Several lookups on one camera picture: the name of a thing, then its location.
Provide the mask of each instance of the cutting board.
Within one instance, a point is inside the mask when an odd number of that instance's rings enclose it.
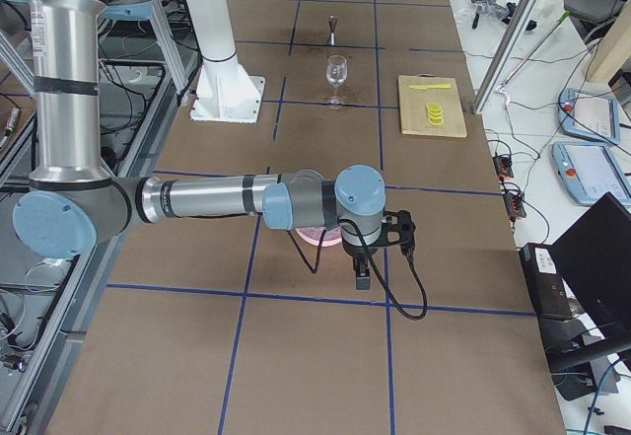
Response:
[[[450,88],[415,90],[410,85],[445,85]],[[466,137],[466,126],[456,80],[441,77],[399,75],[398,97],[401,132],[419,136]],[[425,106],[437,103],[443,109],[443,124],[436,126],[427,119]]]

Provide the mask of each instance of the cable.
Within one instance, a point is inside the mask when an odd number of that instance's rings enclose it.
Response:
[[[19,108],[20,105],[18,105],[16,102],[13,101],[13,99],[11,97],[9,97],[8,95],[5,95],[4,93],[0,92],[0,97],[2,98],[6,98],[14,107]]]
[[[406,317],[407,319],[410,319],[410,320],[413,320],[413,321],[423,320],[425,318],[425,316],[427,315],[427,294],[425,292],[425,287],[423,287],[423,283],[421,282],[421,279],[419,278],[418,274],[416,273],[416,269],[414,267],[414,258],[413,258],[412,253],[408,253],[405,256],[405,258],[406,258],[407,263],[408,263],[408,265],[410,267],[410,271],[412,272],[412,276],[414,277],[414,280],[416,281],[416,285],[418,286],[418,288],[419,288],[419,290],[421,292],[421,298],[422,298],[422,307],[421,308],[422,308],[422,310],[421,310],[421,313],[418,314],[418,315],[410,314],[409,312],[405,311],[405,309],[403,309],[401,304],[398,303],[398,301],[396,300],[396,298],[394,297],[394,295],[390,291],[390,288],[387,285],[386,281],[382,277],[382,274],[380,273],[379,268],[375,264],[375,260],[373,259],[373,255],[371,253],[371,250],[368,248],[368,245],[366,244],[366,240],[364,240],[364,236],[362,235],[362,232],[360,231],[360,229],[357,226],[357,224],[354,221],[346,219],[346,218],[342,218],[342,219],[337,220],[337,223],[339,223],[340,225],[342,225],[344,223],[351,225],[351,227],[353,228],[353,231],[355,232],[355,235],[357,236],[357,238],[359,238],[359,241],[360,241],[360,243],[362,245],[362,250],[364,251],[364,254],[366,255],[366,258],[368,259],[368,262],[369,262],[373,272],[375,273],[375,277],[377,277],[377,280],[379,280],[379,283],[382,284],[382,287],[384,288],[384,291],[386,292],[387,297],[392,301],[392,304],[398,310],[398,312],[400,314],[402,314],[404,317]]]
[[[319,268],[319,257],[322,252],[322,244],[324,243],[325,235],[326,235],[326,228],[322,230],[322,234],[320,235],[319,241],[317,242],[317,252],[315,253],[315,265],[312,266],[311,264],[309,264],[309,261],[307,260],[307,257],[303,253],[303,250],[300,249],[300,246],[296,242],[296,238],[294,238],[294,235],[292,235],[292,232],[287,230],[287,236],[289,236],[289,239],[292,240],[292,243],[294,244],[294,248],[296,248],[296,251],[298,251],[298,254],[300,255],[301,259],[305,263],[305,266],[307,267],[307,269],[310,271],[311,274],[316,274]]]
[[[20,316],[20,318],[18,319],[18,322],[17,322],[16,324],[14,324],[14,325],[13,325],[13,328],[8,329],[8,328],[6,327],[6,330],[7,330],[8,332],[7,332],[6,334],[4,334],[4,335],[0,336],[0,341],[2,341],[2,340],[8,339],[8,338],[10,338],[11,336],[15,335],[15,334],[16,334],[16,331],[18,330],[18,328],[20,327],[20,325],[21,325],[21,324],[22,324],[22,322],[24,321],[24,317],[25,317],[25,315],[27,314],[27,300],[26,300],[26,298],[25,298],[24,296],[20,296],[20,295],[18,295],[18,294],[14,294],[13,292],[9,292],[9,291],[8,291],[8,290],[6,290],[6,289],[2,289],[2,288],[0,288],[0,292],[5,292],[5,293],[7,293],[7,294],[9,294],[9,295],[12,295],[12,296],[14,296],[14,297],[16,297],[16,298],[18,298],[18,299],[22,300],[22,315],[21,315],[21,316]]]
[[[24,14],[22,14],[22,12],[13,5],[13,3],[6,1],[6,0],[0,0],[0,4],[6,4],[9,9],[11,9],[11,11],[13,11],[19,18],[20,21],[22,21],[22,24],[24,24],[24,30],[25,31],[30,31],[31,28],[29,27],[29,22],[27,21],[27,18],[24,16]]]
[[[46,292],[55,292],[57,290],[59,290],[59,287],[61,287],[61,283],[56,284],[56,285],[51,285],[49,287],[45,287],[42,286],[42,289],[33,289],[32,287],[29,287],[29,283],[27,282],[27,280],[29,279],[29,276],[31,275],[31,272],[33,272],[34,270],[40,268],[40,267],[54,267],[56,268],[60,273],[61,273],[61,280],[63,281],[63,279],[65,279],[66,277],[66,273],[63,271],[63,269],[59,266],[59,265],[54,265],[54,264],[48,264],[44,261],[42,262],[38,262],[37,264],[31,266],[31,268],[29,268],[25,273],[24,273],[24,286],[25,288],[32,294],[42,294],[42,293],[46,293]]]
[[[482,54],[477,54],[477,53],[470,53],[467,51],[463,52],[464,55],[468,55],[469,57],[481,57],[481,58],[493,58],[491,55],[482,55]],[[538,62],[538,63],[547,63],[547,64],[553,64],[553,63],[557,63],[557,62],[564,62],[566,60],[572,60],[576,57],[578,57],[579,55],[581,55],[582,53],[585,53],[584,50],[581,50],[579,53],[576,53],[574,55],[572,55],[571,57],[563,57],[563,58],[557,58],[556,60],[543,60],[543,59],[538,59],[538,58],[529,58],[528,62]],[[511,60],[524,60],[523,57],[511,57]]]
[[[238,216],[251,216],[249,213],[231,213],[229,215],[194,215],[188,218],[197,218],[198,220],[219,220],[222,218],[236,218]]]
[[[596,387],[596,392],[594,393],[594,398],[592,399],[592,405],[590,405],[590,411],[588,412],[588,418],[585,421],[585,428],[583,429],[583,435],[588,435],[590,433],[588,431],[588,429],[590,428],[590,420],[592,420],[592,415],[594,414],[594,410],[596,409],[596,401],[598,400],[598,396],[600,395],[600,390],[602,389],[602,385],[604,384],[604,381],[607,379],[609,374],[611,374],[611,371],[613,370],[615,365],[618,364],[618,363],[621,363],[622,361],[625,361],[625,360],[626,360],[626,358],[618,358],[618,359],[616,359],[613,363],[609,364],[609,366],[604,371],[604,373],[602,373],[602,376],[600,377],[600,381],[598,381],[598,386]]]

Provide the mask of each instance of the black cable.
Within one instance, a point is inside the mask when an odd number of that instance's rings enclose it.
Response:
[[[238,216],[250,216],[249,213],[231,213],[229,215],[194,215],[188,218],[197,218],[199,220],[220,220],[222,218],[236,218]]]
[[[609,364],[609,366],[604,371],[604,373],[602,373],[602,376],[600,377],[600,381],[598,381],[598,385],[596,387],[596,392],[594,393],[594,398],[592,399],[592,404],[590,405],[590,411],[588,413],[588,418],[585,421],[585,428],[583,429],[583,435],[588,435],[589,428],[590,428],[590,420],[592,420],[592,415],[594,414],[594,411],[596,410],[596,401],[598,400],[598,396],[600,396],[600,390],[602,389],[602,384],[604,383],[604,380],[607,379],[607,377],[609,376],[609,374],[611,373],[613,368],[618,363],[621,363],[622,361],[626,361],[626,360],[627,360],[627,358],[618,358],[618,359],[616,359],[613,363]]]
[[[384,292],[386,292],[387,297],[392,301],[392,304],[398,310],[398,312],[400,314],[402,314],[404,317],[406,317],[407,319],[410,319],[410,320],[413,320],[413,321],[423,320],[425,318],[425,316],[427,315],[427,294],[425,293],[425,287],[423,287],[423,283],[421,282],[421,279],[419,278],[418,274],[416,273],[416,268],[414,267],[414,258],[413,258],[412,253],[408,253],[405,256],[405,258],[406,258],[407,263],[408,263],[408,265],[410,267],[410,271],[412,272],[414,280],[416,281],[416,285],[418,286],[418,288],[419,288],[419,290],[421,292],[421,298],[422,298],[422,302],[423,303],[422,303],[422,307],[421,307],[422,310],[421,310],[421,313],[419,315],[410,314],[409,312],[405,311],[405,309],[403,309],[401,304],[398,303],[398,301],[396,300],[396,298],[394,297],[394,295],[390,291],[390,288],[387,285],[386,281],[382,277],[382,274],[380,273],[379,268],[375,264],[375,260],[373,259],[373,255],[371,254],[371,250],[368,248],[368,245],[366,244],[366,240],[364,240],[364,236],[362,235],[362,232],[360,231],[360,229],[357,226],[357,224],[354,221],[346,219],[346,218],[342,218],[340,220],[337,220],[337,222],[340,225],[342,225],[344,223],[351,225],[351,227],[353,228],[353,231],[355,232],[356,236],[359,238],[359,241],[360,241],[360,243],[362,245],[362,250],[364,251],[364,254],[366,255],[366,258],[368,259],[368,262],[369,262],[369,264],[371,266],[371,269],[375,273],[375,277],[377,277],[377,280],[379,280],[379,283],[382,284],[382,287],[384,288]]]
[[[13,99],[11,97],[9,97],[8,95],[5,95],[4,93],[0,92],[0,97],[2,98],[6,98],[14,107],[19,108],[20,105],[18,105],[16,102],[13,101]]]
[[[315,265],[312,266],[311,264],[309,264],[309,261],[307,260],[307,257],[303,253],[303,250],[300,249],[300,246],[296,242],[296,238],[294,238],[294,235],[292,235],[292,232],[289,230],[287,231],[287,236],[289,236],[289,239],[292,240],[292,243],[294,244],[294,248],[296,248],[296,251],[298,251],[298,254],[300,255],[301,259],[305,263],[305,266],[307,267],[307,269],[310,271],[311,274],[316,274],[319,268],[319,257],[322,252],[322,244],[324,243],[325,235],[326,235],[326,228],[322,230],[322,234],[320,235],[319,241],[317,242],[317,252],[315,253]]]
[[[7,6],[9,6],[9,9],[11,9],[19,18],[20,21],[22,21],[22,24],[24,24],[24,30],[25,31],[30,31],[31,28],[29,27],[29,22],[27,21],[27,18],[24,16],[24,14],[22,14],[22,12],[13,5],[13,3],[6,1],[6,0],[0,0],[0,3],[6,4]]]
[[[11,195],[13,195],[13,193],[5,193],[2,198],[0,198],[0,203],[9,198]]]

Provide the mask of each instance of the table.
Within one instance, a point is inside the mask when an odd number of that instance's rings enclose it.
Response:
[[[505,25],[497,20],[488,18],[480,19],[478,29],[471,28],[472,11],[468,0],[450,0],[454,9],[458,34],[462,42],[462,48],[467,55],[467,65],[471,74],[474,89],[479,88],[482,78],[486,73],[491,60],[475,55],[492,55]],[[518,2],[519,0],[497,0],[500,4]],[[556,20],[563,13],[563,0],[541,0],[535,8],[532,18],[539,22],[535,31],[525,33],[520,40],[514,55],[521,57],[527,54],[543,33],[548,32]],[[546,42],[543,48],[535,55],[536,59],[557,60],[572,57],[574,54],[585,51],[580,36],[571,23],[565,22]],[[563,60],[553,64],[530,62],[515,77],[509,86],[509,93],[514,102],[526,106],[536,107],[555,103],[559,92],[564,88],[570,73],[577,65],[575,75],[568,82],[570,88],[583,88],[595,93],[610,92],[607,85],[585,83],[583,65],[588,64],[590,57],[584,54]],[[506,67],[506,75],[515,68],[519,60],[515,59]],[[620,109],[622,122],[629,123],[629,119]],[[553,243],[556,238],[565,232],[578,218],[585,213],[587,207],[579,206],[567,193],[564,185],[557,177],[550,147],[556,141],[578,141],[578,139],[557,132],[558,119],[556,105],[536,111],[524,109],[518,106],[510,106],[509,114],[515,138],[511,135],[511,125],[508,122],[504,108],[504,97],[493,95],[483,111],[484,125],[489,140],[500,139],[505,141],[513,152],[534,154],[525,144],[518,139],[541,151],[541,159],[536,162],[530,173],[529,185],[526,190],[526,200],[539,209],[550,224],[547,243]],[[627,149],[631,146],[631,134],[627,129],[622,129],[621,145]],[[494,153],[497,143],[489,143],[491,152]],[[502,145],[498,147],[498,153],[506,153]],[[631,171],[631,161],[628,155],[614,149],[613,153],[623,171]],[[527,181],[527,173],[532,165],[532,159],[521,154],[514,161],[513,180],[520,187],[524,187]],[[515,243],[518,248],[528,242],[540,242],[546,235],[546,225],[531,208],[527,208],[528,216],[517,223],[515,229]],[[594,323],[587,316],[581,320],[591,328]],[[628,374],[626,368],[618,365],[616,370]],[[619,384],[620,394],[598,399],[597,406],[605,411],[601,417],[593,417],[591,429],[602,433],[603,425],[618,425],[625,428],[631,427],[631,381],[623,379]],[[586,407],[592,402],[592,395],[566,402],[558,397],[565,424],[570,428],[583,429],[587,416]]]
[[[456,77],[472,101],[449,0],[228,1],[241,63],[266,76],[258,123],[182,108],[155,173],[381,170],[387,207],[418,225],[428,318],[405,320],[375,281],[356,292],[340,248],[311,275],[260,218],[137,228],[47,433],[564,433],[481,118],[463,140],[398,129],[399,74]],[[338,111],[331,53],[349,60]],[[417,310],[400,254],[377,258]]]

